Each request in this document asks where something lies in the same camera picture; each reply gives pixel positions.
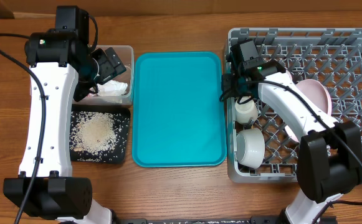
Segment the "red snack wrapper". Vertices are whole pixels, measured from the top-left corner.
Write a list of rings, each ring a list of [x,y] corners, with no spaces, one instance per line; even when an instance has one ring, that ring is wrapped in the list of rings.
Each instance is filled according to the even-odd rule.
[[[97,88],[91,88],[91,89],[89,89],[89,93],[93,94],[93,95],[96,95],[98,93],[98,89]]]

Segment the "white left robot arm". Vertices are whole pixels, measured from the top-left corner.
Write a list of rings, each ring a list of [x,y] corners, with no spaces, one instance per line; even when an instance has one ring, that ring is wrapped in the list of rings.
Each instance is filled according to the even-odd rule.
[[[88,178],[74,177],[69,136],[72,103],[84,99],[126,68],[113,49],[89,37],[95,19],[77,6],[59,6],[55,26],[26,38],[31,111],[26,149],[4,195],[19,214],[61,223],[118,223],[115,212],[93,199]]]

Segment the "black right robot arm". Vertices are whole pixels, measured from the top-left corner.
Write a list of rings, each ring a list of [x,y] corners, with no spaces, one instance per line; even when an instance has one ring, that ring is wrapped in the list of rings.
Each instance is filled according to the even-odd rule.
[[[307,98],[276,60],[261,57],[229,59],[229,73],[222,76],[221,101],[227,102],[228,159],[235,166],[259,168],[264,161],[262,132],[250,128],[241,132],[235,123],[253,123],[254,103],[270,106],[293,131],[300,143],[296,176],[300,191],[294,201],[275,218],[276,223],[327,223],[322,219],[328,207],[362,184],[362,143],[354,122],[338,122]]]

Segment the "large pink plate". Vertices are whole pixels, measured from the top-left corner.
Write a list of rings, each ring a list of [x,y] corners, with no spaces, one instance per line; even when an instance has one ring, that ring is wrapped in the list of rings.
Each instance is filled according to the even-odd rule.
[[[331,98],[328,90],[317,80],[306,79],[291,86],[291,89],[303,97],[307,103],[315,110],[319,116],[324,116],[325,121],[329,124],[327,117],[331,116]],[[306,135],[309,129],[306,124],[319,128],[323,127],[314,122],[315,119],[311,112],[304,107],[302,102],[289,91],[283,91],[282,103],[279,105],[280,117],[287,124],[286,133],[295,142],[299,142],[302,136]]]

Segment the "small pink bowl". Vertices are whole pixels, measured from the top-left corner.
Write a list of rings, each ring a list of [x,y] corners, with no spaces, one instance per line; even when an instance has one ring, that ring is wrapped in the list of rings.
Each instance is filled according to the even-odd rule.
[[[286,70],[286,74],[289,76],[289,78],[290,78],[291,81],[293,82],[293,76],[292,76],[292,74],[291,74],[288,70]]]

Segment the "grey rice bowl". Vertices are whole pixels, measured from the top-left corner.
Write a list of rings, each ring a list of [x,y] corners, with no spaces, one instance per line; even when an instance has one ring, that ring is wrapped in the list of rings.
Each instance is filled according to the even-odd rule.
[[[261,130],[245,129],[236,136],[237,162],[243,166],[257,169],[261,166],[265,154],[265,141]]]

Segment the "white paper cup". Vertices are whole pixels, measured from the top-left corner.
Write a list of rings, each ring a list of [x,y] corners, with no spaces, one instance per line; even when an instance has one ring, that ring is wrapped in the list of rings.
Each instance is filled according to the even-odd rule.
[[[235,103],[236,121],[240,124],[251,124],[258,118],[258,110],[250,96],[238,98]]]

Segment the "white napkin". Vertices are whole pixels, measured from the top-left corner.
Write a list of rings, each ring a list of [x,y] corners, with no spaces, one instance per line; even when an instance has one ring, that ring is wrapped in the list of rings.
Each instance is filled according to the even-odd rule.
[[[126,93],[127,83],[110,80],[104,85],[98,84],[98,96],[121,96]]]

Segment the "grey dishwasher rack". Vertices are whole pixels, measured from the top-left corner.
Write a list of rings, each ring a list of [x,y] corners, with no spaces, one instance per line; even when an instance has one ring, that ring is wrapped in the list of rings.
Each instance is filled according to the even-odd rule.
[[[224,53],[232,45],[251,39],[265,60],[276,60],[294,82],[319,81],[330,94],[331,113],[338,121],[352,121],[362,141],[362,29],[233,28],[228,32]],[[237,183],[296,181],[298,143],[286,132],[286,124],[268,105],[258,101],[258,119],[265,156],[251,169],[237,162],[236,136],[244,125],[236,121],[235,99],[226,102],[227,173]]]

